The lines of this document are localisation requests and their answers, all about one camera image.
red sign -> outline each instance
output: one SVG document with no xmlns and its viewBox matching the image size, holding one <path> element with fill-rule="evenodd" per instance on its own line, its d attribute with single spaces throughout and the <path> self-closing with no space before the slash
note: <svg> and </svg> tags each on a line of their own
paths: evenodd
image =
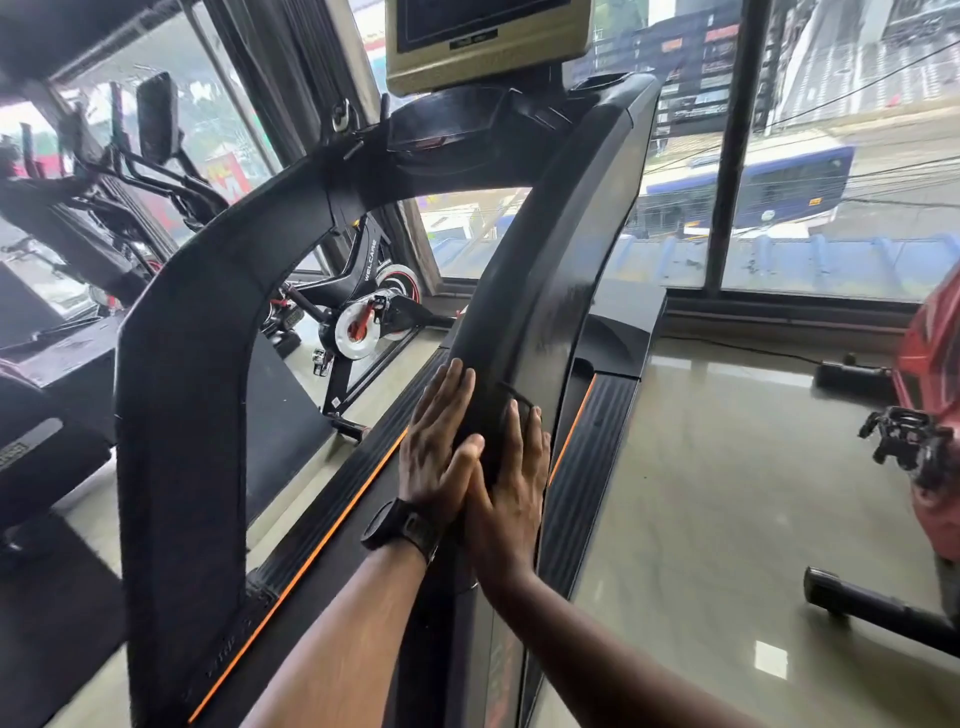
<svg viewBox="0 0 960 728">
<path fill-rule="evenodd" d="M 250 180 L 243 173 L 233 152 L 208 160 L 201 174 L 231 204 L 252 190 Z"/>
</svg>

wristwatch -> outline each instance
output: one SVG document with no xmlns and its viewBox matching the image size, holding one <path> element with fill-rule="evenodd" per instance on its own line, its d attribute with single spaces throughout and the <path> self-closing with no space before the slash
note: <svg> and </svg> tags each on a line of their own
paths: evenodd
<svg viewBox="0 0 960 728">
<path fill-rule="evenodd" d="M 429 564 L 437 553 L 440 537 L 440 531 L 416 505 L 394 498 L 376 512 L 360 543 L 373 551 L 395 539 L 406 539 L 420 550 Z"/>
</svg>

tiled floor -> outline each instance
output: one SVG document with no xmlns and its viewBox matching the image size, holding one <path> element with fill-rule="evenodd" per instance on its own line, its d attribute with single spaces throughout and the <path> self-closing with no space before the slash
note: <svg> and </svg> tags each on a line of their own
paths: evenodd
<svg viewBox="0 0 960 728">
<path fill-rule="evenodd" d="M 436 344 L 411 345 L 350 416 L 374 422 Z M 705 344 L 659 344 L 576 602 L 770 726 L 960 725 L 960 663 L 861 623 L 835 629 L 804 605 L 807 565 L 938 605 L 905 476 L 875 465 L 856 438 L 867 409 L 814 397 L 804 368 Z M 259 534 L 251 564 L 349 450 L 333 443 L 318 453 L 312 474 Z M 68 518 L 118 564 L 111 483 L 106 469 Z M 53 724 L 128 725 L 122 652 Z M 546 689 L 537 725 L 573 724 Z"/>
</svg>

fingers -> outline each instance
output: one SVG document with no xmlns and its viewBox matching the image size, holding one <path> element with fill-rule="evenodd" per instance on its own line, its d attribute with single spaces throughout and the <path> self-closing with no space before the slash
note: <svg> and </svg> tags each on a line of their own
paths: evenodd
<svg viewBox="0 0 960 728">
<path fill-rule="evenodd" d="M 483 476 L 483 467 L 479 462 L 473 464 L 473 471 L 470 473 L 470 483 L 467 486 L 467 506 L 475 508 L 482 514 L 491 514 L 493 512 L 493 502 L 490 500 L 490 493 L 487 492 L 487 483 Z"/>
<path fill-rule="evenodd" d="M 480 435 L 470 435 L 460 444 L 441 478 L 442 488 L 456 484 L 460 497 L 463 497 L 474 469 L 480 465 L 480 453 L 483 452 L 484 444 L 484 439 Z"/>
<path fill-rule="evenodd" d="M 446 377 L 446 370 L 449 368 L 447 364 L 443 364 L 439 369 L 430 377 L 430 381 L 427 383 L 426 387 L 423 389 L 423 394 L 420 396 L 420 401 L 417 402 L 417 406 L 414 408 L 414 416 L 410 420 L 410 426 L 416 425 L 423 417 L 423 414 L 426 412 L 426 408 L 430 406 L 434 398 L 437 397 L 437 393 L 440 391 L 440 385 L 444 383 L 444 378 Z"/>
<path fill-rule="evenodd" d="M 523 476 L 533 480 L 540 470 L 543 458 L 543 425 L 540 408 L 534 407 L 527 418 L 527 431 L 523 436 Z"/>
<path fill-rule="evenodd" d="M 437 421 L 437 418 L 440 417 L 460 387 L 460 379 L 463 372 L 464 362 L 460 359 L 452 359 L 447 366 L 446 376 L 441 382 L 440 388 L 437 390 L 433 401 L 429 403 L 426 411 L 423 412 L 423 416 L 418 422 L 420 429 L 429 427 Z"/>
<path fill-rule="evenodd" d="M 470 404 L 470 398 L 473 396 L 473 387 L 475 384 L 476 372 L 472 369 L 467 369 L 464 372 L 463 378 L 460 380 L 460 386 L 457 388 L 457 391 L 453 393 L 449 404 L 440 413 L 437 422 L 431 425 L 451 441 L 460 423 L 464 420 L 464 415 L 467 414 L 467 407 Z"/>
<path fill-rule="evenodd" d="M 543 450 L 540 457 L 540 467 L 537 470 L 537 485 L 536 490 L 539 494 L 543 494 L 543 491 L 546 490 L 547 485 L 550 484 L 550 433 L 544 432 L 542 434 L 543 440 Z"/>
<path fill-rule="evenodd" d="M 507 429 L 503 435 L 503 454 L 500 458 L 500 480 L 520 473 L 523 467 L 523 435 L 520 432 L 520 411 L 516 400 L 507 407 Z"/>
</svg>

display monitor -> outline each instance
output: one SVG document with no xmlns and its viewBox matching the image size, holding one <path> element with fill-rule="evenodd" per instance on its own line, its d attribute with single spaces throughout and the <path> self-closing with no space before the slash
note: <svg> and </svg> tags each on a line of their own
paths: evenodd
<svg viewBox="0 0 960 728">
<path fill-rule="evenodd" d="M 589 48 L 591 0 L 386 0 L 387 88 L 424 93 Z"/>
</svg>

